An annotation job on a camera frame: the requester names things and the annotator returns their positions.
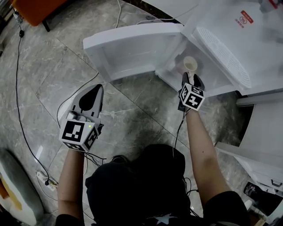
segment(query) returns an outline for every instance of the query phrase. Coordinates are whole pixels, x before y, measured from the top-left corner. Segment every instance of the black t-shirt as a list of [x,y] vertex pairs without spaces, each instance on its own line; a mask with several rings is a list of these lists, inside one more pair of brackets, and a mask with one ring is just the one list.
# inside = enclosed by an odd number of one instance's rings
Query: black t-shirt
[[[56,226],[83,226],[84,222],[70,215],[59,215]],[[144,226],[186,226],[186,225],[225,225],[248,226],[249,218],[243,201],[235,192],[223,192],[211,198],[203,209],[203,218],[188,215],[174,216],[166,214],[144,219]]]

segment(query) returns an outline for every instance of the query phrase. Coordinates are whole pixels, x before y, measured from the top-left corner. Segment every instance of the white star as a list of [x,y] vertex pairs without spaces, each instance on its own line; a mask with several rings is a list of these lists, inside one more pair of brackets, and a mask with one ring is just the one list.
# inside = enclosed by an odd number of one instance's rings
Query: white star
[[170,218],[176,218],[176,217],[173,217],[173,216],[170,216],[171,214],[167,214],[167,215],[164,215],[163,217],[154,217],[156,220],[158,220],[157,224],[159,223],[164,223],[164,224],[169,224],[169,219]]

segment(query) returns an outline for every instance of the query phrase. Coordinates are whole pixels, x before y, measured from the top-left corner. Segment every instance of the power strip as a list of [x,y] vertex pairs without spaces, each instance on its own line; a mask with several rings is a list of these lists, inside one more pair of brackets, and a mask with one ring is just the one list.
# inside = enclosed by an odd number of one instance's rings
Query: power strip
[[[38,177],[38,179],[39,179],[43,184],[45,184],[45,181],[47,180],[47,176],[44,175],[43,172],[37,171],[37,172],[36,172],[36,176]],[[50,180],[49,180],[49,185],[46,186],[46,187],[48,187],[51,191],[54,192],[54,191],[57,189],[56,186],[58,186],[58,184],[55,183],[55,180],[53,180],[52,178],[50,178]]]

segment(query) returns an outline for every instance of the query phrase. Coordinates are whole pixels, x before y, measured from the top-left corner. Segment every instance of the black and white marker cube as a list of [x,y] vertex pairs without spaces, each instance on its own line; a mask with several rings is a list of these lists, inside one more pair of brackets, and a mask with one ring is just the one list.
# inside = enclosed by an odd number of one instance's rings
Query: black and white marker cube
[[188,83],[185,83],[181,91],[180,98],[183,105],[196,111],[199,110],[205,99],[202,90]]
[[77,151],[89,151],[98,137],[98,122],[84,122],[75,119],[63,119],[60,129],[60,141],[68,148]]

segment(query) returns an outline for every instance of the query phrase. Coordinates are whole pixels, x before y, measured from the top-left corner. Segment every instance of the black sleeve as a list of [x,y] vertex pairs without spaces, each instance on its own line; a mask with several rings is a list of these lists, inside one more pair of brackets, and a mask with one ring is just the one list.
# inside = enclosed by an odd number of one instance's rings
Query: black sleeve
[[236,192],[220,193],[206,203],[203,208],[203,218],[209,223],[234,223],[239,226],[249,226],[246,207]]
[[78,218],[75,218],[71,215],[61,214],[57,216],[55,226],[84,226],[84,222],[81,222]]

